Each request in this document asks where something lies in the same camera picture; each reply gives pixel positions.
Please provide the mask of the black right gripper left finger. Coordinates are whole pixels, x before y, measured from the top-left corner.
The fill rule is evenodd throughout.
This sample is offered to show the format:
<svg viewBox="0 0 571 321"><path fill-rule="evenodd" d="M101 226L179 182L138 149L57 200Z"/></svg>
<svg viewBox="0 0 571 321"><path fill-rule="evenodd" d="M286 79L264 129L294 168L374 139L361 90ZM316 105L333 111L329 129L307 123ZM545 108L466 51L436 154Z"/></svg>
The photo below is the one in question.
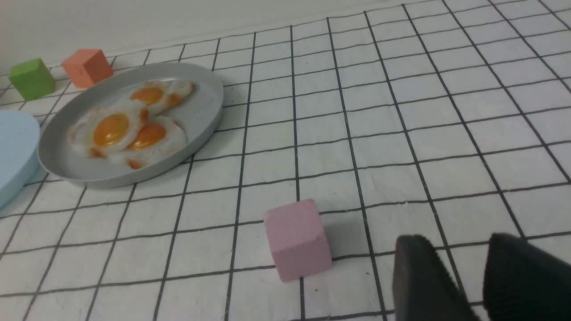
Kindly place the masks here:
<svg viewBox="0 0 571 321"><path fill-rule="evenodd" d="M396 239L393 268L397 321L478 321L436 249L421 235Z"/></svg>

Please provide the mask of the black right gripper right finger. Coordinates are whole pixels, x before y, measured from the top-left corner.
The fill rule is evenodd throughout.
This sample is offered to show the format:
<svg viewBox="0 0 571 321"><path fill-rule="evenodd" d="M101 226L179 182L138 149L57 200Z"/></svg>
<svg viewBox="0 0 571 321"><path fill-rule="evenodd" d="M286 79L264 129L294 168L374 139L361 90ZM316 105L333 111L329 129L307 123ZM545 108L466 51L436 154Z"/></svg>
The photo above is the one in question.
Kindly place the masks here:
<svg viewBox="0 0 571 321"><path fill-rule="evenodd" d="M492 234L483 304L492 321L568 321L570 265L506 233Z"/></svg>

